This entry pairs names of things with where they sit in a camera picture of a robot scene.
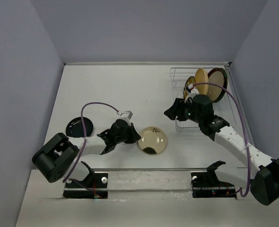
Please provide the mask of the cream plate black mark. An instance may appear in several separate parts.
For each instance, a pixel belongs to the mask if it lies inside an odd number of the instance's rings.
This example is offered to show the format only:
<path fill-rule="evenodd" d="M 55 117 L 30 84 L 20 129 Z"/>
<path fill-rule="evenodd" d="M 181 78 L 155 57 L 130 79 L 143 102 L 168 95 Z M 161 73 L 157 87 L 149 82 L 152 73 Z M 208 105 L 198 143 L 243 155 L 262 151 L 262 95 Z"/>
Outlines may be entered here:
<path fill-rule="evenodd" d="M 167 135 L 160 128 L 149 126 L 144 128 L 139 135 L 141 139 L 138 140 L 138 146 L 144 153 L 158 155 L 165 150 Z"/>

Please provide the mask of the orange round plate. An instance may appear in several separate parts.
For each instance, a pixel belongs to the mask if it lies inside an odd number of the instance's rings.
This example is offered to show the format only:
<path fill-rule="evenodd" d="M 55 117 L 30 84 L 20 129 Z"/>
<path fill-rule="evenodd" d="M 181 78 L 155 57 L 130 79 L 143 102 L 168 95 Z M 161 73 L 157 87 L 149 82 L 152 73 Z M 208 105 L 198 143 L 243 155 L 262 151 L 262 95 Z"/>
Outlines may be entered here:
<path fill-rule="evenodd" d="M 203 68 L 197 69 L 194 77 L 195 77 L 196 84 L 206 83 L 209 81 L 208 74 L 206 70 Z M 195 87 L 197 88 L 199 94 L 207 95 L 209 89 L 208 84 L 195 85 Z"/>

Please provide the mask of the black round plate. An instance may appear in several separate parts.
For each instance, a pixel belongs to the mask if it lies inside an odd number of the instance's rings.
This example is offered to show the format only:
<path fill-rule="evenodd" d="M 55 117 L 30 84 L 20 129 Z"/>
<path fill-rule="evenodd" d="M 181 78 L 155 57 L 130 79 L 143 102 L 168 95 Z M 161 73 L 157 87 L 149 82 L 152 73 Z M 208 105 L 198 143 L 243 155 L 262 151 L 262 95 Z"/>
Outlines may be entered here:
<path fill-rule="evenodd" d="M 83 117 L 85 128 L 86 128 L 86 134 L 87 137 L 90 137 L 93 133 L 94 126 L 90 119 Z M 81 117 L 77 117 L 72 119 L 66 126 L 66 136 L 73 137 L 73 138 L 81 138 L 84 137 L 84 130 L 83 130 L 83 124 L 81 121 Z"/>

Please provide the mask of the red rim white plate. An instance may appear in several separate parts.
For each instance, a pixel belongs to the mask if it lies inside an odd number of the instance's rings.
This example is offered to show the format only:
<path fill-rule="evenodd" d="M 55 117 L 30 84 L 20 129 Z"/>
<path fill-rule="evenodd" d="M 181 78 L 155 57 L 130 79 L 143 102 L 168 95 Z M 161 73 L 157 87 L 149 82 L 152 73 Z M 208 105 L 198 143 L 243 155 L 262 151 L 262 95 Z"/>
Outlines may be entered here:
<path fill-rule="evenodd" d="M 208 73 L 209 85 L 208 96 L 213 103 L 219 102 L 225 95 L 228 78 L 223 68 L 213 68 Z"/>

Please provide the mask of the yellow patterned black-rim plate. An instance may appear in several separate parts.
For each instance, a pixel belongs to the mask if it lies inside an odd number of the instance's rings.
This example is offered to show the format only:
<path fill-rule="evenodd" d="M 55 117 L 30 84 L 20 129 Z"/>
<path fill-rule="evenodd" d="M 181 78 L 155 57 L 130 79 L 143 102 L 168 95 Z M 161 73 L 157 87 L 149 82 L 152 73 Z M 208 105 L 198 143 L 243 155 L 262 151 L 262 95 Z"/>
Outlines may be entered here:
<path fill-rule="evenodd" d="M 187 81 L 186 81 L 186 83 L 184 85 L 184 88 L 183 88 L 183 97 L 184 97 L 184 99 L 186 99 L 188 94 L 190 93 L 190 88 L 189 87 L 191 87 L 195 83 L 196 83 L 196 80 L 195 80 L 194 76 L 190 76 L 187 79 Z"/>

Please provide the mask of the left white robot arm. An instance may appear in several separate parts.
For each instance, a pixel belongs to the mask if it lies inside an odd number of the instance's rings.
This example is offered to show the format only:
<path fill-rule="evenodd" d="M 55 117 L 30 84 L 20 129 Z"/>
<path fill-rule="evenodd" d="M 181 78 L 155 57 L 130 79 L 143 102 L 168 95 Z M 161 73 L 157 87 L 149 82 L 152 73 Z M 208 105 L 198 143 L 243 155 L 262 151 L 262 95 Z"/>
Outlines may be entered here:
<path fill-rule="evenodd" d="M 117 119 L 109 129 L 93 137 L 74 138 L 63 133 L 54 135 L 32 157 L 32 163 L 46 180 L 54 183 L 66 180 L 82 162 L 82 156 L 105 155 L 120 143 L 133 144 L 141 139 L 133 123 Z"/>

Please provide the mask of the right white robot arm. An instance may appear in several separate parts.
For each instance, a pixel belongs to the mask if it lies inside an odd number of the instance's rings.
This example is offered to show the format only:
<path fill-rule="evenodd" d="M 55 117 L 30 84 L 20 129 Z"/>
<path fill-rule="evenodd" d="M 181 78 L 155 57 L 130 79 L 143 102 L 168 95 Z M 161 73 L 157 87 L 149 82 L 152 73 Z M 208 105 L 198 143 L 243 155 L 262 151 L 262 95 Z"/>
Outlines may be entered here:
<path fill-rule="evenodd" d="M 208 171 L 206 180 L 210 185 L 231 183 L 239 187 L 243 197 L 250 192 L 265 206 L 279 198 L 279 158 L 274 159 L 259 151 L 226 120 L 215 115 L 213 104 L 207 95 L 196 95 L 188 103 L 182 98 L 176 98 L 164 114 L 172 121 L 191 120 L 197 123 L 204 135 L 224 147 L 246 166 L 244 171 L 228 170 L 225 166 Z"/>

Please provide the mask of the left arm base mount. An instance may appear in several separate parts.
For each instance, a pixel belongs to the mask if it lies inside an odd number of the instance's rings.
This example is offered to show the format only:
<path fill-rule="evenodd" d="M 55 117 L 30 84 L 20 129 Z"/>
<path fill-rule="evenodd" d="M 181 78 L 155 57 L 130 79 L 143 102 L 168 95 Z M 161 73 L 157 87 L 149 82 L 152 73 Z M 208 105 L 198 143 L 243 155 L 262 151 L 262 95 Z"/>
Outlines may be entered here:
<path fill-rule="evenodd" d="M 63 197 L 66 199 L 107 199 L 108 173 L 88 174 L 82 181 L 71 179 L 66 183 Z"/>

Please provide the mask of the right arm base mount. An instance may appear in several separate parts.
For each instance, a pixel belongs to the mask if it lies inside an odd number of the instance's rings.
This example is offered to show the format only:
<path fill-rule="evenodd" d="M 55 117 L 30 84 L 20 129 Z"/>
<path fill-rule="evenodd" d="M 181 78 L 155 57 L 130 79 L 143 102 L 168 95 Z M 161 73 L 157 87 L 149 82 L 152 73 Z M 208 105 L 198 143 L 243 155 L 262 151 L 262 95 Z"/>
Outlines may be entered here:
<path fill-rule="evenodd" d="M 236 198 L 235 186 L 221 182 L 207 172 L 191 173 L 190 186 L 193 198 Z"/>

